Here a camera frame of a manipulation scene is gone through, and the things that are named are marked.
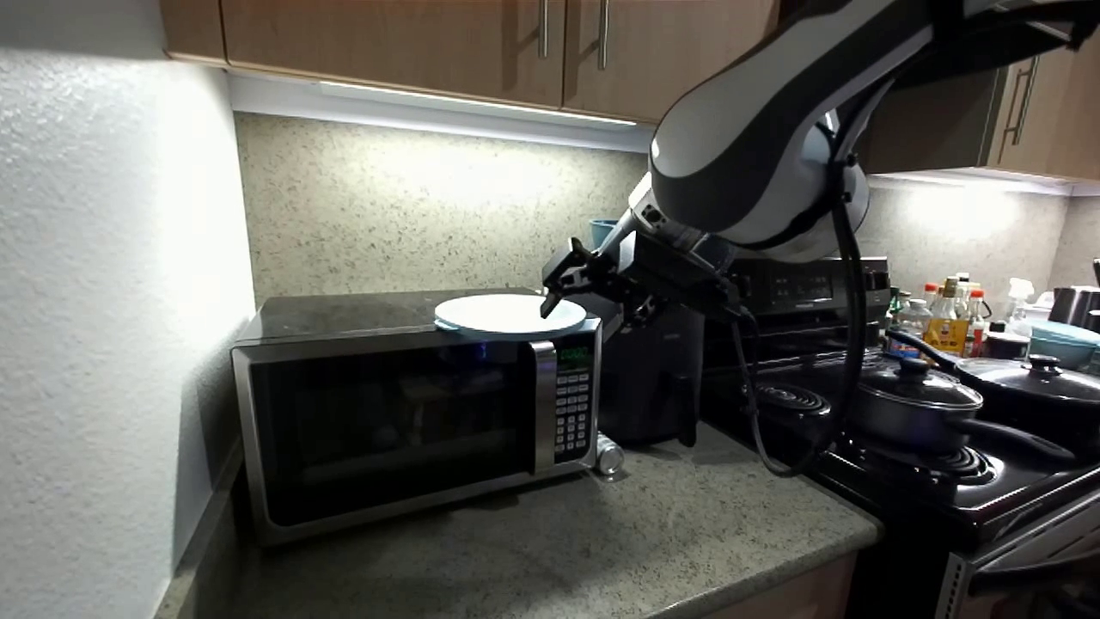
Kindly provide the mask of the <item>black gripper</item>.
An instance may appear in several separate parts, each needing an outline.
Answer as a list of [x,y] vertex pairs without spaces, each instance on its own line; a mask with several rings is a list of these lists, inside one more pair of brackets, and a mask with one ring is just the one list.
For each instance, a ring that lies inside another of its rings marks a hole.
[[582,238],[567,238],[542,264],[538,316],[549,316],[567,297],[588,290],[612,300],[628,327],[643,327],[670,306],[705,316],[734,312],[734,292],[709,261],[647,232],[608,238],[601,253],[588,255]]

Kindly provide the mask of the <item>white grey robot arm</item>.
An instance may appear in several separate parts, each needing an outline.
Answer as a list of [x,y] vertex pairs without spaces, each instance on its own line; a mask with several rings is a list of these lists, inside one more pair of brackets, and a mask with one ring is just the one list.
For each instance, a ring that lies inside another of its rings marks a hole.
[[668,107],[624,212],[601,243],[569,243],[546,267],[542,300],[595,292],[631,325],[670,304],[734,316],[734,258],[851,253],[867,207],[856,140],[890,91],[1076,50],[1093,32],[1095,0],[805,0]]

